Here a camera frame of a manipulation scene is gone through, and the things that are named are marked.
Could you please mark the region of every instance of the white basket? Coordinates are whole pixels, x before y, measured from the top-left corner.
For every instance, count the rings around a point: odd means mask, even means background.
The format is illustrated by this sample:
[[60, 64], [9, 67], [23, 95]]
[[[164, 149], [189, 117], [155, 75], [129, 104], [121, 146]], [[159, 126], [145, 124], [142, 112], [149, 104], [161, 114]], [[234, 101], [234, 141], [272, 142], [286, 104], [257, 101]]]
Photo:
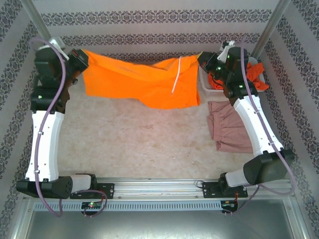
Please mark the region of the white basket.
[[[248, 62], [251, 63], [251, 65], [256, 65], [258, 63], [258, 61], [254, 58], [254, 57], [248, 57]], [[204, 72], [204, 70], [199, 67], [199, 78], [200, 78], [200, 82], [201, 82], [201, 86], [204, 89], [205, 95], [206, 97], [219, 97], [219, 96], [224, 96], [223, 90], [214, 90], [212, 88], [212, 86], [210, 85], [210, 83], [208, 82], [208, 74], [206, 72]], [[265, 78], [263, 76], [263, 74], [260, 74], [258, 76], [259, 80], [261, 80], [262, 82], [265, 82]]]

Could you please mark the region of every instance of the orange cloth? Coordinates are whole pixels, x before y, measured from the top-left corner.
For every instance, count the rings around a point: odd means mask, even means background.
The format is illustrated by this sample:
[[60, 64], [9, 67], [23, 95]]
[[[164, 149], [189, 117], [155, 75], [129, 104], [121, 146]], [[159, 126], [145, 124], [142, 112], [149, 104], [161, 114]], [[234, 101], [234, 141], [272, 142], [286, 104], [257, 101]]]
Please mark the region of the orange cloth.
[[85, 52], [89, 56], [89, 67], [83, 76], [86, 94], [89, 96], [134, 98], [157, 109], [200, 104], [196, 56], [181, 58], [180, 74], [175, 91], [171, 94], [178, 71], [178, 58], [147, 66]]
[[[254, 83], [254, 86], [256, 87], [257, 90], [264, 91], [269, 88], [268, 85], [266, 85], [264, 82], [258, 79], [259, 74], [263, 73], [264, 71], [264, 66], [262, 63], [258, 63], [256, 65], [251, 65], [249, 62], [247, 64], [247, 79], [252, 81]], [[222, 90], [223, 87], [220, 86], [219, 84], [223, 84], [221, 80], [213, 80], [213, 77], [208, 74], [208, 82], [212, 86], [213, 89], [215, 90]]]

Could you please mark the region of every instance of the fabric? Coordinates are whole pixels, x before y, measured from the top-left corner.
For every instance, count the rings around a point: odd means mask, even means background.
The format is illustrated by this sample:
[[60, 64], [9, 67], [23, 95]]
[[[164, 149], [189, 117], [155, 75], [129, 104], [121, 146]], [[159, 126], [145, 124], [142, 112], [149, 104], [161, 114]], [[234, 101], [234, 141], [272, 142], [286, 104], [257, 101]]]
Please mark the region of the fabric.
[[[256, 65], [251, 65], [249, 62], [247, 64], [247, 79], [252, 81], [254, 83], [254, 86], [257, 90], [264, 91], [269, 88], [268, 85], [266, 85], [264, 82], [259, 80], [258, 76], [264, 72], [264, 66], [262, 63], [258, 63]], [[208, 74], [208, 82], [215, 90], [223, 90], [222, 84], [223, 82], [221, 80], [213, 79], [213, 77]]]
[[84, 71], [86, 94], [107, 98], [134, 98], [156, 109], [174, 109], [198, 106], [196, 56], [181, 57], [153, 65], [140, 65], [115, 60], [86, 51], [89, 67]]
[[208, 127], [216, 149], [231, 153], [252, 153], [245, 126], [229, 102], [208, 102]]

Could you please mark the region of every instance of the striped wall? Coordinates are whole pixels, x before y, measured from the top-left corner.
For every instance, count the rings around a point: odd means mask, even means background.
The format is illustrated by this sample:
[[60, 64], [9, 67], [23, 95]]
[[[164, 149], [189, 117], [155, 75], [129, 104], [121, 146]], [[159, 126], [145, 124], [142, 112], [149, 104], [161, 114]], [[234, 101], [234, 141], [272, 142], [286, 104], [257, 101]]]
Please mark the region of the striped wall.
[[264, 48], [265, 114], [296, 154], [296, 197], [311, 238], [319, 238], [319, 1], [294, 0]]
[[0, 15], [0, 239], [4, 239], [21, 199], [15, 183], [24, 178], [31, 155], [29, 99], [35, 71], [28, 41], [37, 31], [18, 0], [1, 0]]
[[252, 51], [278, 0], [35, 0], [50, 33], [122, 60], [218, 51], [226, 39]]

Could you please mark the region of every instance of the vent grille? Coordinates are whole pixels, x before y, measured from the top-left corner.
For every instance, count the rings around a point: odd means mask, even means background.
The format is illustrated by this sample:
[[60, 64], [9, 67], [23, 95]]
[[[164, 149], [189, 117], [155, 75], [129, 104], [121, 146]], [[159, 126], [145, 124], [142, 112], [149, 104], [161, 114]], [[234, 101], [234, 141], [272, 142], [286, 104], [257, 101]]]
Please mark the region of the vent grille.
[[[58, 202], [50, 202], [49, 205], [54, 211], [59, 211]], [[80, 211], [82, 202], [65, 202], [62, 203], [64, 211]], [[88, 209], [89, 211], [98, 211], [98, 209]], [[208, 211], [222, 210], [220, 201], [186, 201], [186, 202], [108, 202], [105, 211]], [[37, 202], [34, 211], [47, 211], [41, 202]]]

